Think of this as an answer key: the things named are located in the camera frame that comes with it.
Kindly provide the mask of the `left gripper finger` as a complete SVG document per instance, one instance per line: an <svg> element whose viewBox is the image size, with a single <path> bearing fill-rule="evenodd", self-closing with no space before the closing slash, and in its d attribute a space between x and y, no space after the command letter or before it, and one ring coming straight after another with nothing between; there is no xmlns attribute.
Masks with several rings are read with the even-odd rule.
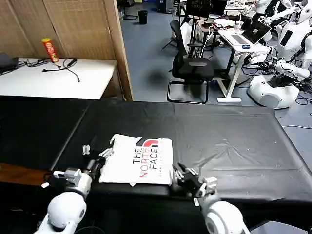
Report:
<svg viewBox="0 0 312 234"><path fill-rule="evenodd" d="M99 153L98 157L99 158L108 158L111 155L113 155L114 154L114 144L115 144L115 141L111 140L110 146L107 149L105 149L103 152Z"/></svg>
<svg viewBox="0 0 312 234"><path fill-rule="evenodd" d="M89 144L82 146L82 156L85 160L91 160L94 156L94 151Z"/></svg>

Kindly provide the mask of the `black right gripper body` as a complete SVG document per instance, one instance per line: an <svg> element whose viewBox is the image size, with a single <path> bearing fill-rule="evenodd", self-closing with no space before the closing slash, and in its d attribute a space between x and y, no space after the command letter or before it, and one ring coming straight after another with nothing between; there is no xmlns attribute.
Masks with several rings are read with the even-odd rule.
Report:
<svg viewBox="0 0 312 234"><path fill-rule="evenodd" d="M183 177L177 179L177 182L192 197L203 197L205 195L205 183L199 181L198 175L185 173Z"/></svg>

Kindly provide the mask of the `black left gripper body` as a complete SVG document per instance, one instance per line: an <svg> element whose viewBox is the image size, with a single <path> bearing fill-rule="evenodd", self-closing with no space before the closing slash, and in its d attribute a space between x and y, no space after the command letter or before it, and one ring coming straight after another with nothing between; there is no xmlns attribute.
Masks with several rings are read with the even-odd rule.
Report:
<svg viewBox="0 0 312 234"><path fill-rule="evenodd" d="M97 171L100 170L104 164L105 158L91 159L86 166L86 171L88 175L96 176Z"/></svg>

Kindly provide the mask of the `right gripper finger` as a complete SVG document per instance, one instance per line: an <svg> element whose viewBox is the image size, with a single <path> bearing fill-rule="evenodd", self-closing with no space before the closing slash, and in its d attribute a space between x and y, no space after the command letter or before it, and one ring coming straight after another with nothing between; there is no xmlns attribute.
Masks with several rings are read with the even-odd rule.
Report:
<svg viewBox="0 0 312 234"><path fill-rule="evenodd" d="M173 170L175 184L180 185L183 182L183 174L175 165L173 165Z"/></svg>
<svg viewBox="0 0 312 234"><path fill-rule="evenodd" d="M184 165L182 163L178 163L178 166L182 169L182 171L184 173L191 173L193 175L198 175L198 172L195 169L189 168L189 167L187 167L186 165Z"/></svg>

